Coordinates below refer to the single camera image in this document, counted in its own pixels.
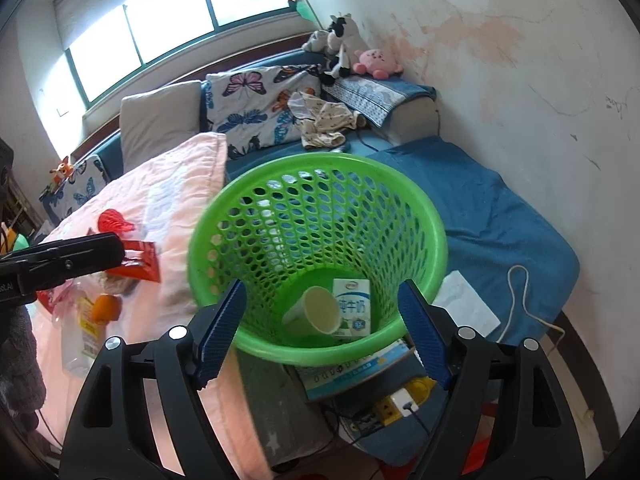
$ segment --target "pink quilt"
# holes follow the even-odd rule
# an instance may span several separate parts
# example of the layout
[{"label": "pink quilt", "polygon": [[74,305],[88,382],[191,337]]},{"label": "pink quilt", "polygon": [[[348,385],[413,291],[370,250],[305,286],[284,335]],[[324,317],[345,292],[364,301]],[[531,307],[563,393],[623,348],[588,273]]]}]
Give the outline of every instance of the pink quilt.
[{"label": "pink quilt", "polygon": [[[186,273],[188,244],[198,218],[223,187],[226,151],[224,135],[191,137],[111,182],[47,237],[52,241],[83,236],[89,227],[95,229],[102,211],[114,208],[127,220],[144,224],[146,239],[156,242],[162,283],[138,284],[126,299],[120,320],[108,326],[108,336],[120,335],[127,343],[156,339],[193,316],[195,304]],[[62,368],[60,330],[52,326],[49,313],[40,307],[32,322],[47,386],[42,414],[62,442],[82,380]],[[155,381],[146,382],[145,393],[162,465],[181,473]],[[200,392],[200,399],[238,476],[273,478],[255,433],[233,347],[219,377]],[[47,434],[43,424],[40,431]]]}]

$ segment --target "pink butterfly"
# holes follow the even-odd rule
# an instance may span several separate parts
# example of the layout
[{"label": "pink butterfly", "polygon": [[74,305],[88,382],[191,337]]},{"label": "pink butterfly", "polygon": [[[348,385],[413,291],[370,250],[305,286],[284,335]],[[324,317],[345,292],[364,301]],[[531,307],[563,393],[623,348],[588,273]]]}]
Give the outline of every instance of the pink butterfly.
[{"label": "pink butterfly", "polygon": [[262,79],[262,74],[255,71],[233,74],[229,78],[229,84],[226,86],[225,91],[222,92],[222,97],[236,93],[243,86],[250,88],[260,95],[265,95],[267,91],[264,89],[264,85],[260,79]]}]

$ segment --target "paper cup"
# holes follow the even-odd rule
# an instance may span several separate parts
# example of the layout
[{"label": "paper cup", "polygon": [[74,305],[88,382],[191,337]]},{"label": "paper cup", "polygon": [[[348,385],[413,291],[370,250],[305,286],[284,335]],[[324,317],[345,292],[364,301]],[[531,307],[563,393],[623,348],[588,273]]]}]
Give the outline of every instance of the paper cup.
[{"label": "paper cup", "polygon": [[312,286],[282,317],[282,324],[296,337],[332,334],[340,326],[340,307],[328,290]]}]

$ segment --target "silver screw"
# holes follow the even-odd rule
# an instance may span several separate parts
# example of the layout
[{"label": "silver screw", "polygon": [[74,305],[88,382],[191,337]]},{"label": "silver screw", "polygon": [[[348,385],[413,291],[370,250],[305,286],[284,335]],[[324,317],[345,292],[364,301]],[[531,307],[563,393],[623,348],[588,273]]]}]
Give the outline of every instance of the silver screw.
[{"label": "silver screw", "polygon": [[540,345],[535,339],[527,338],[524,340],[524,348],[535,352],[538,348],[540,348]]},{"label": "silver screw", "polygon": [[458,330],[458,335],[462,339],[473,339],[476,337],[476,331],[473,328],[469,328],[468,326],[463,326],[460,330]]},{"label": "silver screw", "polygon": [[110,337],[104,342],[104,346],[107,350],[113,350],[120,346],[120,338],[116,336]]},{"label": "silver screw", "polygon": [[182,339],[187,335],[187,328],[184,326],[174,326],[169,330],[169,337],[171,339]]}]

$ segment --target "blue gripper pad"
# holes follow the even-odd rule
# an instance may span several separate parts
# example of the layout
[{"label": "blue gripper pad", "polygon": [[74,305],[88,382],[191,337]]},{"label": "blue gripper pad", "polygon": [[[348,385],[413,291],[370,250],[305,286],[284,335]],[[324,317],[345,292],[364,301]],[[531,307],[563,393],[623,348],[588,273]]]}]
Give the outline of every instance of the blue gripper pad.
[{"label": "blue gripper pad", "polygon": [[427,375],[438,381],[444,390],[449,388],[451,372],[447,368],[446,346],[425,312],[422,302],[407,282],[398,288],[398,310],[411,338],[414,340],[422,366]]},{"label": "blue gripper pad", "polygon": [[215,379],[225,360],[246,306],[246,288],[238,281],[222,299],[222,304],[205,308],[217,308],[208,330],[202,337],[196,352],[197,364],[193,380],[197,389]]}]

